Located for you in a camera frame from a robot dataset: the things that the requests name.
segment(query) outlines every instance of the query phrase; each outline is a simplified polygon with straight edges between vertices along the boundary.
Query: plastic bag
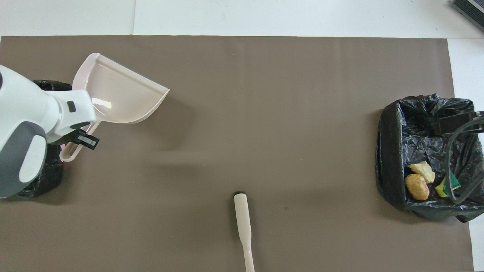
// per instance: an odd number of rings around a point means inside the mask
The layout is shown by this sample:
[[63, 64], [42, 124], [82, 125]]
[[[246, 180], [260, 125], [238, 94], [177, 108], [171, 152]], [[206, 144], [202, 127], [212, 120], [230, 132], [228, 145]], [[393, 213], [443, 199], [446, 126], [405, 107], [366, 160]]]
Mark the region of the plastic bag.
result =
[[[378, 125], [375, 169], [380, 194], [394, 207], [429, 219], [455, 216], [465, 223], [484, 213], [484, 185], [481, 183], [460, 204], [438, 196], [435, 186], [445, 176], [445, 152], [450, 134], [437, 136], [433, 124], [439, 118], [473, 112], [471, 100], [440, 98], [436, 94], [409, 96], [385, 107]], [[482, 147], [477, 134], [463, 133], [452, 143], [450, 169], [463, 192], [477, 174], [484, 171]], [[430, 195], [426, 201], [414, 200], [405, 186], [405, 177], [411, 174], [407, 167], [427, 161], [436, 177], [429, 183]]]
[[[69, 91], [71, 85], [52, 80], [34, 80], [41, 89], [45, 91]], [[20, 198], [31, 198], [40, 196], [56, 188], [62, 180], [64, 162], [59, 158], [61, 147], [58, 145], [47, 144], [47, 154], [45, 156], [44, 166], [39, 176], [32, 181], [26, 188], [16, 195]]]

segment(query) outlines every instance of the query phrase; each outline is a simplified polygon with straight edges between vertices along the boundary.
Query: white handle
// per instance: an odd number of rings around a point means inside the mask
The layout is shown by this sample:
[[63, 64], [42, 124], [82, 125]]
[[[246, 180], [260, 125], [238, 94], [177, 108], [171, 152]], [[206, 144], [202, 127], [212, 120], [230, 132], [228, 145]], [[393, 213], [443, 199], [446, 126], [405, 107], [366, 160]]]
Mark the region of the white handle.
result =
[[247, 195], [244, 193], [236, 194], [234, 196], [234, 202], [235, 216], [237, 217], [237, 228], [239, 229], [239, 237], [241, 239], [244, 251], [245, 270], [247, 272], [254, 272], [254, 261], [252, 259], [252, 249], [250, 246], [252, 241], [252, 230], [250, 228]]
[[[96, 122], [94, 124], [89, 125], [89, 127], [86, 130], [86, 133], [89, 135], [92, 135], [92, 133], [94, 132], [94, 130], [96, 130], [99, 123], [100, 122]], [[83, 145], [77, 145], [73, 142], [69, 142], [65, 145], [64, 149], [62, 149], [62, 151], [59, 154], [59, 157], [63, 162], [71, 162], [77, 157], [77, 154], [79, 154], [82, 147]]]

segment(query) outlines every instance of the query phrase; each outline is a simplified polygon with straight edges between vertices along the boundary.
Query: white surface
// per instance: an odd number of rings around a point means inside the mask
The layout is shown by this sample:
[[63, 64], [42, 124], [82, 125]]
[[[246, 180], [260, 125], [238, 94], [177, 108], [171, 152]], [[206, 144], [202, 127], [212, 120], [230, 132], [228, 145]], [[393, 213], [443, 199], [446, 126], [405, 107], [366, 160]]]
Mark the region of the white surface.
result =
[[[484, 39], [449, 39], [449, 56], [456, 97], [474, 102], [484, 110]], [[479, 134], [484, 143], [484, 134]], [[469, 222], [474, 270], [484, 271], [484, 216]]]
[[447, 0], [136, 0], [133, 33], [484, 38]]
[[[484, 110], [484, 33], [447, 0], [0, 0], [0, 36], [112, 34], [477, 38], [449, 54], [455, 96]], [[469, 227], [484, 271], [484, 217]]]
[[135, 0], [0, 0], [0, 36], [133, 34]]

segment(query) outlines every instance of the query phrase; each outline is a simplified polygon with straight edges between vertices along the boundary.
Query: black trash bag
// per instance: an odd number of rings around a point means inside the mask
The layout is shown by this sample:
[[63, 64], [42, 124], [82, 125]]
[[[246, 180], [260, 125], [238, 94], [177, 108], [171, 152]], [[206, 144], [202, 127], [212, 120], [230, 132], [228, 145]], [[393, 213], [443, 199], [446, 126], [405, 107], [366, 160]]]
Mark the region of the black trash bag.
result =
[[[72, 86], [52, 80], [34, 80], [41, 89], [45, 91], [70, 91]], [[44, 166], [39, 176], [32, 181], [26, 188], [16, 195], [20, 198], [31, 198], [40, 196], [56, 188], [62, 180], [64, 162], [59, 158], [61, 147], [58, 145], [47, 144], [47, 154], [45, 156]]]
[[64, 163], [59, 158], [60, 146], [47, 144], [47, 155], [40, 175], [16, 195], [20, 198], [32, 198], [56, 188], [62, 181]]
[[[380, 194], [394, 207], [428, 219], [455, 216], [465, 223], [484, 213], [484, 185], [479, 184], [462, 203], [441, 198], [435, 190], [445, 176], [445, 147], [451, 134], [435, 135], [433, 124], [439, 118], [474, 112], [471, 100], [440, 98], [436, 94], [409, 96], [385, 107], [378, 124], [375, 170]], [[462, 133], [452, 143], [451, 172], [459, 180], [459, 196], [478, 173], [484, 171], [481, 143], [477, 134]], [[429, 183], [426, 201], [414, 200], [405, 186], [405, 177], [412, 173], [408, 165], [427, 161], [435, 172]]]

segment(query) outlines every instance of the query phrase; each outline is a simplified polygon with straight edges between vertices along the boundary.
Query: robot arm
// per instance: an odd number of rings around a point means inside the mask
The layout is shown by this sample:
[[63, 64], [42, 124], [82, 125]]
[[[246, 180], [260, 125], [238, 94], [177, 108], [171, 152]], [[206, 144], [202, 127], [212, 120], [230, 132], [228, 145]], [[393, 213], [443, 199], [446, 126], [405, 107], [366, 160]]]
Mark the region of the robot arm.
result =
[[[43, 91], [0, 65], [0, 198], [25, 188], [42, 169], [47, 143], [96, 121], [85, 90]], [[86, 145], [97, 144], [90, 136]]]

